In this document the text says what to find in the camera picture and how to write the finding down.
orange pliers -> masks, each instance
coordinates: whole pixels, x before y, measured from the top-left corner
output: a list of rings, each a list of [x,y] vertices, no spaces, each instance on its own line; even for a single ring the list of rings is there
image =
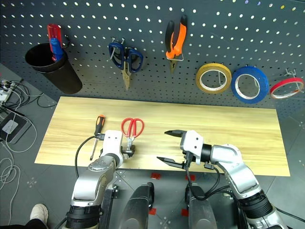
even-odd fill
[[[187,30],[187,16],[183,15],[180,19],[180,29],[176,44],[173,43],[173,34],[175,29],[175,23],[169,21],[165,32],[165,46],[167,49],[166,58],[170,60],[171,73],[174,72],[177,61],[183,61],[182,46],[186,37]]]

white sneaker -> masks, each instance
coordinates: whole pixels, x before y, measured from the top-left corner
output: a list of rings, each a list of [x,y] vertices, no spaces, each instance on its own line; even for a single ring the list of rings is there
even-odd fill
[[[33,207],[32,212],[30,213],[30,220],[40,219],[44,223],[44,225],[47,225],[48,216],[49,213],[47,207],[43,204],[36,204]]]

yellow tape roll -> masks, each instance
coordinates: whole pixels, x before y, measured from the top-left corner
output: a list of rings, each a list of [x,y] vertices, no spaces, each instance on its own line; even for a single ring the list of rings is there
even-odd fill
[[[219,87],[208,87],[204,85],[201,81],[202,76],[209,72],[209,71],[217,71],[224,75],[225,82]],[[231,84],[232,75],[230,70],[224,66],[223,64],[219,63],[208,63],[200,67],[196,74],[196,85],[197,87],[202,90],[203,92],[210,93],[210,94],[217,94],[224,92]]]

screwdriver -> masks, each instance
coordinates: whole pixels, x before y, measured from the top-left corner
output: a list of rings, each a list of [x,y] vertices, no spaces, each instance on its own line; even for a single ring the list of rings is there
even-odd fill
[[[104,126],[104,123],[105,123],[105,116],[103,116],[102,114],[100,114],[98,117],[97,117],[97,120],[96,120],[96,125],[95,125],[95,132],[94,132],[94,135],[100,135],[102,133],[102,128]],[[92,155],[90,157],[90,160],[92,161],[93,159],[93,155],[94,155],[94,151],[95,151],[95,148],[96,148],[96,145],[97,145],[97,141],[99,139],[98,138],[95,138],[94,140],[94,145],[93,145],[93,150],[92,150]]]

scissors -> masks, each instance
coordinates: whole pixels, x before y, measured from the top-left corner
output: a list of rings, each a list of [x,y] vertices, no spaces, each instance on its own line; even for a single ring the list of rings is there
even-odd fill
[[[130,121],[130,123],[129,123],[128,129],[127,129],[127,133],[126,133],[124,131],[124,125],[128,121]],[[137,133],[137,121],[142,124],[142,128],[141,128],[141,130],[138,133]],[[134,139],[136,137],[138,137],[143,132],[143,129],[144,129],[144,122],[140,118],[125,118],[122,121],[121,130],[122,130],[124,136],[127,137],[127,150],[131,149],[132,142],[134,141]]]
[[[126,90],[129,88],[130,76],[138,72],[143,63],[143,55],[131,47],[125,47],[121,43],[111,42],[108,45],[110,56],[114,51],[113,63],[122,71]]]

